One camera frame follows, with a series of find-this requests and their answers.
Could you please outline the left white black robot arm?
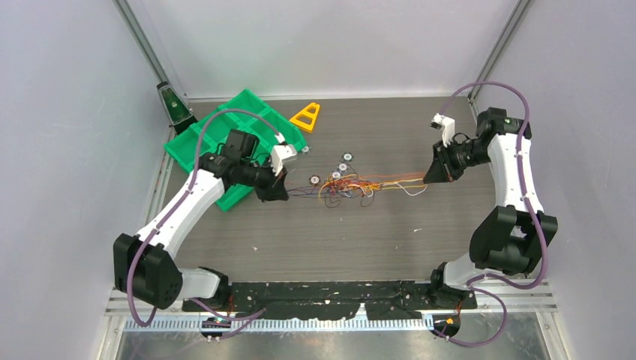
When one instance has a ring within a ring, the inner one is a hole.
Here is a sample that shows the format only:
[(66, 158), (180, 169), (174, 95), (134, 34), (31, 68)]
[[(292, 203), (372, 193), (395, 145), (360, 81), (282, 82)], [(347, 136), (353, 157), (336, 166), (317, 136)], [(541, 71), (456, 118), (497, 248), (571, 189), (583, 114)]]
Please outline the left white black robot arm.
[(231, 130), (215, 150), (199, 151), (179, 192), (134, 235), (122, 233), (113, 244), (115, 288), (134, 301), (167, 309), (177, 300), (199, 298), (213, 311), (230, 300), (227, 276), (210, 268), (179, 268), (176, 254), (194, 225), (227, 191), (244, 185), (263, 202), (286, 201), (285, 164), (296, 159), (294, 145), (282, 134), (268, 163), (252, 158), (259, 138)]

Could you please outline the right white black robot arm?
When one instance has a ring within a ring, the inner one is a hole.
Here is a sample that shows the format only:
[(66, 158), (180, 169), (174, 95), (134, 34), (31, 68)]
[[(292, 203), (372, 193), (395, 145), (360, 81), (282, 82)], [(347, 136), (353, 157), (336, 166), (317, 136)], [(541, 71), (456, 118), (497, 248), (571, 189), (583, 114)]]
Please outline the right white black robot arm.
[(432, 271), (430, 303), (453, 307), (474, 293), (472, 285), (485, 279), (508, 281), (535, 269), (543, 273), (540, 262), (558, 221), (545, 213), (533, 183), (530, 125), (493, 107), (478, 115), (475, 137), (462, 142), (456, 139), (453, 118), (437, 113), (430, 125), (442, 136), (433, 145), (425, 185), (455, 182), (466, 169), (487, 164), (495, 189), (495, 206), (473, 232), (468, 252)]

